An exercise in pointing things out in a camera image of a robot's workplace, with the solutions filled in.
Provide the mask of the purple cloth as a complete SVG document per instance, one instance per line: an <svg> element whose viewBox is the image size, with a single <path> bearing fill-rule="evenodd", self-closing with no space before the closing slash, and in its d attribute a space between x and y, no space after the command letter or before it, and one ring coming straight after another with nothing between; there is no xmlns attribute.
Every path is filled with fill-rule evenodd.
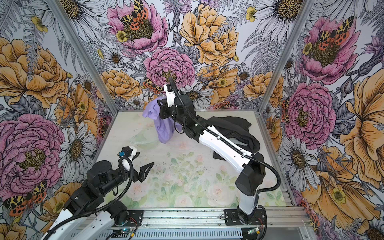
<svg viewBox="0 0 384 240"><path fill-rule="evenodd" d="M166 144L173 137L175 130L178 132L182 131L182 126L175 123L174 120L170 118L164 120L160 118L160 106L157 100L163 99L166 99L166 97L158 97L157 99L149 102L143 112L143 117L150 118L154 121L159 141Z"/></svg>

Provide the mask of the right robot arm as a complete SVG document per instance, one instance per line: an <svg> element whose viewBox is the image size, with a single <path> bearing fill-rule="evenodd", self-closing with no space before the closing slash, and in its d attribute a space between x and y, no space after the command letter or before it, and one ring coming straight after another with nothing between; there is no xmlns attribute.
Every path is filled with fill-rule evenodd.
<svg viewBox="0 0 384 240"><path fill-rule="evenodd" d="M210 148L239 173L235 185L241 193L237 207L238 218L248 225L258 208L260 187L266 175L263 155L251 153L233 143L216 129L219 121L213 124L213 118L206 120L198 116L193 104L185 95L166 97L157 100L162 120L173 120L181 125L182 133L190 139Z"/></svg>

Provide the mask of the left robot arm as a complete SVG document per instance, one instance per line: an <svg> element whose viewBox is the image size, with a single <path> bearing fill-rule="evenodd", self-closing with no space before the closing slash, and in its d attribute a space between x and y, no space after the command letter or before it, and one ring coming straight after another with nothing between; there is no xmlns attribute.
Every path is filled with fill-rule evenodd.
<svg viewBox="0 0 384 240"><path fill-rule="evenodd" d="M108 238L128 233L132 239L142 225L144 212L130 211L120 201L132 183L144 182L154 163L137 171L133 160L139 156L128 149L118 154L118 167L109 161L100 161L87 172L81 187L66 201L58 218L43 236L44 240L96 240L111 227L123 227Z"/></svg>

